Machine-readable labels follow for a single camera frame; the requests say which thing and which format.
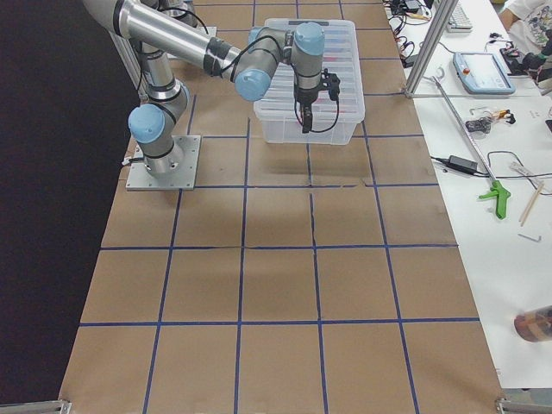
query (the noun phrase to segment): clear plastic box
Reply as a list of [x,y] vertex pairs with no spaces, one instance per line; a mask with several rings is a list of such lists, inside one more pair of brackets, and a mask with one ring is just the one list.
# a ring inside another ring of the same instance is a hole
[[[267,94],[254,103],[254,111],[262,123],[267,142],[294,142],[311,144],[345,145],[353,136],[356,125],[364,119],[361,64],[356,43],[354,23],[344,20],[290,20],[268,19],[269,28],[293,29],[302,22],[319,23],[325,34],[323,68],[336,73],[341,80],[339,119],[336,126],[321,134],[303,134],[293,110],[293,70],[280,64]],[[312,105],[315,130],[326,129],[336,119],[336,102],[330,101],[328,92],[321,91]]]

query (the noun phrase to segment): electronic component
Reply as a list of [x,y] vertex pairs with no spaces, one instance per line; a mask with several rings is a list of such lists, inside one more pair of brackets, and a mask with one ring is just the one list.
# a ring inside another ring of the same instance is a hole
[[451,170],[458,171],[460,173],[465,173],[469,175],[476,175],[477,171],[477,162],[466,160],[455,155],[450,155],[448,159],[446,158],[434,158],[434,160],[439,161],[441,164],[450,168]]
[[492,53],[455,53],[453,64],[469,93],[510,95],[516,91],[504,67]]

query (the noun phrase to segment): black curtain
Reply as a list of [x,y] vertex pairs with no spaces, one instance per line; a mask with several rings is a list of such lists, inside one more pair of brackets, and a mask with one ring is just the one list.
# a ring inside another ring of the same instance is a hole
[[0,404],[57,399],[138,98],[79,0],[0,0]]

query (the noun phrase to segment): person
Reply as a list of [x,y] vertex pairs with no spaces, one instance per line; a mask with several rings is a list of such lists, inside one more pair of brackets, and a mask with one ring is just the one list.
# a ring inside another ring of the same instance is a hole
[[552,29],[552,0],[509,0],[499,18],[522,53],[539,54]]
[[549,78],[549,71],[543,76],[540,68],[552,56],[552,0],[509,0],[499,18],[517,50],[525,55],[524,69],[533,78]]

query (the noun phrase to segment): blue joint cap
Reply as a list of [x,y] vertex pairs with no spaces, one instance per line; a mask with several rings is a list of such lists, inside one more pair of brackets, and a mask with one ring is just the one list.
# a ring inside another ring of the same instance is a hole
[[246,69],[235,78],[235,90],[246,101],[258,101],[270,87],[270,76],[261,69]]
[[165,115],[155,105],[146,103],[130,112],[129,128],[138,143],[149,144],[163,133]]
[[299,24],[293,38],[298,48],[311,56],[320,56],[324,53],[324,32],[317,23]]
[[263,28],[260,26],[255,26],[254,28],[251,28],[251,30],[249,30],[248,45],[257,40],[257,37],[259,37],[259,33],[262,29]]

